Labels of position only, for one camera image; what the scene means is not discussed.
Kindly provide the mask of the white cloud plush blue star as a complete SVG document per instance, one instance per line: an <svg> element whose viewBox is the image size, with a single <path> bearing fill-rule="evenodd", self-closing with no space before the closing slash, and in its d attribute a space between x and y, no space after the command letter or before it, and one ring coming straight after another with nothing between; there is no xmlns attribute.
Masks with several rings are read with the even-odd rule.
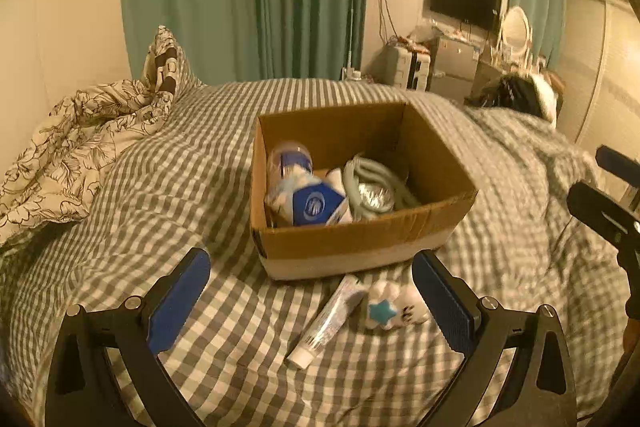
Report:
<svg viewBox="0 0 640 427"><path fill-rule="evenodd" d="M399 284L377 281L368 291L366 306L367 329L398 329L422 324L428 319L426 303L412 282Z"/></svg>

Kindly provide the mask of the white cream tube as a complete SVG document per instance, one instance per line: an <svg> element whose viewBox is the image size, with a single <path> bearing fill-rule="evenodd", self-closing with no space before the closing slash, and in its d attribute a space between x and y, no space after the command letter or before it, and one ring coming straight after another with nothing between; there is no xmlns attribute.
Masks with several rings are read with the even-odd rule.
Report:
<svg viewBox="0 0 640 427"><path fill-rule="evenodd" d="M326 349L360 305L367 288L355 275L345 275L336 291L307 327L299 342L288 355L288 363L298 369L308 369L311 362Z"/></svg>

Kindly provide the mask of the brown cardboard box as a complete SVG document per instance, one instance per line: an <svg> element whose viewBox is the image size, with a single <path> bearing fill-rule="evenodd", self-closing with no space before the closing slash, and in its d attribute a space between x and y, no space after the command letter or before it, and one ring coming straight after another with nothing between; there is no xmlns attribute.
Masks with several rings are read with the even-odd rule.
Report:
<svg viewBox="0 0 640 427"><path fill-rule="evenodd" d="M306 147L318 174L356 155L382 162L421 205L346 225L286 225L265 204L268 157L285 142ZM273 280L369 270L436 249L472 208L476 194L469 173L430 118L408 102L307 108L256 119L250 231Z"/></svg>

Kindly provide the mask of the blue white tissue pack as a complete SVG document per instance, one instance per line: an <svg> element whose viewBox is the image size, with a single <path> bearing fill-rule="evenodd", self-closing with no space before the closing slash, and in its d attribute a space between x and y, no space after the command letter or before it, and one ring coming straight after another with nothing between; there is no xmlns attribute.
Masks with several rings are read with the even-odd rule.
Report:
<svg viewBox="0 0 640 427"><path fill-rule="evenodd" d="M336 225L348 209L345 195L312 172L293 165L265 197L277 225Z"/></svg>

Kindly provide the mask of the clear bottle blue label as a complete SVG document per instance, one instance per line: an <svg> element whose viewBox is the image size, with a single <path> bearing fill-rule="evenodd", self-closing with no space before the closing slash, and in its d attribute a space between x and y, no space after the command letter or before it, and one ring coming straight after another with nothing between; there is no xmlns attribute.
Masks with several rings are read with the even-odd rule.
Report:
<svg viewBox="0 0 640 427"><path fill-rule="evenodd" d="M270 187L276 186L282 179L291 176L299 169L307 172L314 170L312 158L306 146L294 141L279 143L268 156L267 174Z"/></svg>

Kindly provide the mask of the clear plastic bottle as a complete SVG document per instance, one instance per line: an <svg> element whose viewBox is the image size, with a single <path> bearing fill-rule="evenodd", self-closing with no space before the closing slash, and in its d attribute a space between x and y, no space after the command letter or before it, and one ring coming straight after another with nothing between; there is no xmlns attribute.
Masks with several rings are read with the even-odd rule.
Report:
<svg viewBox="0 0 640 427"><path fill-rule="evenodd" d="M361 217L386 215L395 209L395 194L388 185L360 181L358 194L360 196L358 211Z"/></svg>

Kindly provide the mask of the black and white clothes pile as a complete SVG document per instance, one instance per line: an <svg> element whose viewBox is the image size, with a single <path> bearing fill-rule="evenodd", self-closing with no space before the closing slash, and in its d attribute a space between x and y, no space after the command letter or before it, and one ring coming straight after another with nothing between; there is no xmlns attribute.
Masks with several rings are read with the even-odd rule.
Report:
<svg viewBox="0 0 640 427"><path fill-rule="evenodd" d="M563 83L552 72L509 72L485 82L480 90L464 100L464 104L478 108L512 109L518 113L538 117L548 122L552 128L556 128L563 105L563 94Z"/></svg>

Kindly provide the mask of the white oval vanity mirror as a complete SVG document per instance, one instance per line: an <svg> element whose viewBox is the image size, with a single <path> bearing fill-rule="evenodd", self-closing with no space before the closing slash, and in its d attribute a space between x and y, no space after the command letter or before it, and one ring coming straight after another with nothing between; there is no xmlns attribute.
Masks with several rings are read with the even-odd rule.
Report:
<svg viewBox="0 0 640 427"><path fill-rule="evenodd" d="M516 58L526 57L532 46L533 28L519 5L506 11L500 26L499 43L501 49L509 51Z"/></svg>

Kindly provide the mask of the grey mini fridge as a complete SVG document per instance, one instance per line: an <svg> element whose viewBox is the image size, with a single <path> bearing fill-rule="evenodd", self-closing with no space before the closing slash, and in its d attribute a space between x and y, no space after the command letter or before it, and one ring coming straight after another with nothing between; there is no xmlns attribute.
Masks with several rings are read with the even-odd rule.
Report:
<svg viewBox="0 0 640 427"><path fill-rule="evenodd" d="M462 104L469 98L477 69L477 53L471 43L435 37L428 43L431 54L428 91Z"/></svg>

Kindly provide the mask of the floral white blanket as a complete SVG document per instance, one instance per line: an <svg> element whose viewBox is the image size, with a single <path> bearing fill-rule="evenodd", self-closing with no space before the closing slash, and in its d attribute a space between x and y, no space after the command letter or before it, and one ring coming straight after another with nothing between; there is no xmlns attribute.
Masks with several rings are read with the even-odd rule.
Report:
<svg viewBox="0 0 640 427"><path fill-rule="evenodd" d="M66 96L36 128L1 184L1 245L27 242L48 223L88 216L116 160L160 130L175 80L99 84Z"/></svg>

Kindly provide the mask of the white suitcase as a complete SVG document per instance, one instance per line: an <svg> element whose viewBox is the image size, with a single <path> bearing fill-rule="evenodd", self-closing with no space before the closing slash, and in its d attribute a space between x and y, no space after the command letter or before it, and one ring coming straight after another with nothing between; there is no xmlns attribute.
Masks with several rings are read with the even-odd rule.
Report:
<svg viewBox="0 0 640 427"><path fill-rule="evenodd" d="M398 89L426 92L430 69L431 55L428 52L388 46L384 52L382 81Z"/></svg>

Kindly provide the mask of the patterned pillow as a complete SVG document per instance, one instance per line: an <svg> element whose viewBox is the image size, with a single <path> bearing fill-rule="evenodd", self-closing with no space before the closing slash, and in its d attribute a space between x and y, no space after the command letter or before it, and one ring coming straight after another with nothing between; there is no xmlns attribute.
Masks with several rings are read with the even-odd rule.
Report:
<svg viewBox="0 0 640 427"><path fill-rule="evenodd" d="M195 75L183 47L164 25L157 27L149 46L142 81L153 93L166 92L176 100L204 86Z"/></svg>

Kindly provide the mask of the black wall television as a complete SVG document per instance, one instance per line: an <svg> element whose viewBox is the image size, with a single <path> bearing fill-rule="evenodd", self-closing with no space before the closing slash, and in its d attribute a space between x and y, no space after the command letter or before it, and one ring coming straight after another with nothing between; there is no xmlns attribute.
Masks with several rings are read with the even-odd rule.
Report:
<svg viewBox="0 0 640 427"><path fill-rule="evenodd" d="M502 0L431 0L433 12L446 15L460 22L486 31L498 27Z"/></svg>

